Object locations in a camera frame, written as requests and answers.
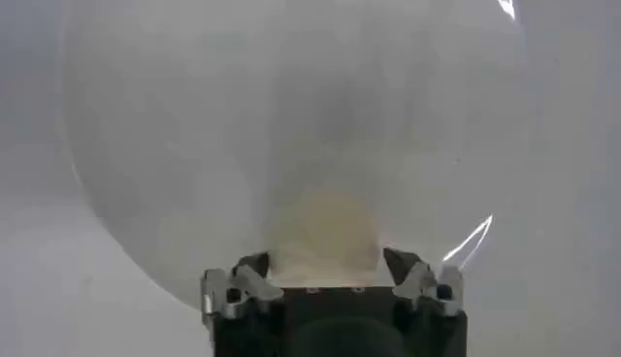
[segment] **transparent balloon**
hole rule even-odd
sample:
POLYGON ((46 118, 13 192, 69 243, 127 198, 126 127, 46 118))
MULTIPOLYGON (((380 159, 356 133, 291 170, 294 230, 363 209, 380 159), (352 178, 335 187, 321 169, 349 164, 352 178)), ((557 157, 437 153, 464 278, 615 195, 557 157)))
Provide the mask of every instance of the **transparent balloon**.
POLYGON ((469 267, 519 187, 529 119, 510 1, 83 0, 69 13, 76 172, 127 254, 192 306, 206 268, 265 249, 295 261, 274 242, 303 236, 365 269, 358 251, 376 257, 375 241, 469 267))

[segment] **white background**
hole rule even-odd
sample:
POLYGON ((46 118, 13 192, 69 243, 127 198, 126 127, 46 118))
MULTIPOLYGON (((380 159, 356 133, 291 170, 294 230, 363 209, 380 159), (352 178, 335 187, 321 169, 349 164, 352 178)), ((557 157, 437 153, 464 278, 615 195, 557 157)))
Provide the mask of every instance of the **white background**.
MULTIPOLYGON (((621 8, 516 7, 542 105, 538 180, 523 182, 539 199, 512 212, 539 232, 490 245, 516 255, 486 253, 495 269, 470 281, 494 295, 467 302, 473 356, 616 356, 621 8)), ((149 280, 80 196, 57 132, 62 17, 60 0, 0 5, 0 355, 208 355, 197 312, 149 280)))

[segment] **metal clamp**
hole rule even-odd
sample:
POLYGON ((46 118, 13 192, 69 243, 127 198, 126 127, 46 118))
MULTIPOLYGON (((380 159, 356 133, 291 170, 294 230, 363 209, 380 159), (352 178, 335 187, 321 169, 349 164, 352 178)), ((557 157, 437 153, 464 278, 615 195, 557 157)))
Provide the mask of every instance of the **metal clamp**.
POLYGON ((414 309, 421 297, 438 301, 444 316, 455 316, 463 308, 464 280, 457 267, 442 268, 436 280, 429 264, 417 262, 403 283, 392 291, 395 296, 410 300, 414 309))

